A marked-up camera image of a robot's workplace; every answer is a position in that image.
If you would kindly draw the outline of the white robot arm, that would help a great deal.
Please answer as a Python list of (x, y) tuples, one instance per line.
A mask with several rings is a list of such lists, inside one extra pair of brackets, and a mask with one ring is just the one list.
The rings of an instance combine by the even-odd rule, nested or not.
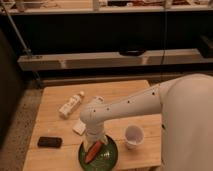
[(80, 119), (93, 143), (105, 122), (142, 115), (161, 117), (162, 171), (213, 171), (213, 76), (186, 75), (108, 103), (95, 97)]

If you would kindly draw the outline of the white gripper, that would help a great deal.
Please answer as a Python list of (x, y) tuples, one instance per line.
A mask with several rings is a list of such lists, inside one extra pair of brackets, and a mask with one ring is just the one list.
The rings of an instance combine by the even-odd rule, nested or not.
[(90, 149), (97, 141), (101, 141), (104, 145), (108, 144), (108, 139), (107, 139), (105, 131), (100, 131), (96, 133), (91, 131), (86, 131), (85, 139), (83, 141), (83, 147), (85, 149)]

